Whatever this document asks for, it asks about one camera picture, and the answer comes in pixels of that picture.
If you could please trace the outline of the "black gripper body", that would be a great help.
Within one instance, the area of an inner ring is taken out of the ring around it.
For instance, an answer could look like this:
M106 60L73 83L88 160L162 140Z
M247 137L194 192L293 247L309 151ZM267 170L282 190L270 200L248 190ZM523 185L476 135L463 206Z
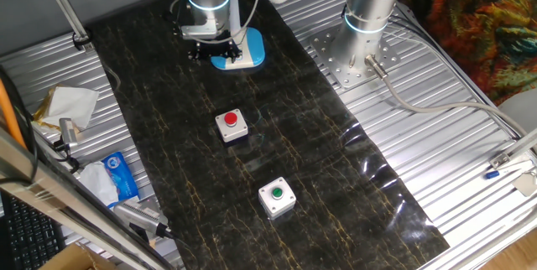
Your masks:
M214 39L202 39L197 42L198 46L214 46L222 44L230 44L233 41L232 34L229 30L224 30L221 34L217 35Z

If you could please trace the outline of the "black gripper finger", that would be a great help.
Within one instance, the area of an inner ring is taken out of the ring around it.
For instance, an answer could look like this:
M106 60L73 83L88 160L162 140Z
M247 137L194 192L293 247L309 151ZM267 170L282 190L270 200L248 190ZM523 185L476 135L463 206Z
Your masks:
M234 41L227 41L216 45L216 56L230 59L234 63L239 57L242 57L242 50Z
M216 48L211 44L195 41L188 52L188 58L193 61L210 60L216 54Z

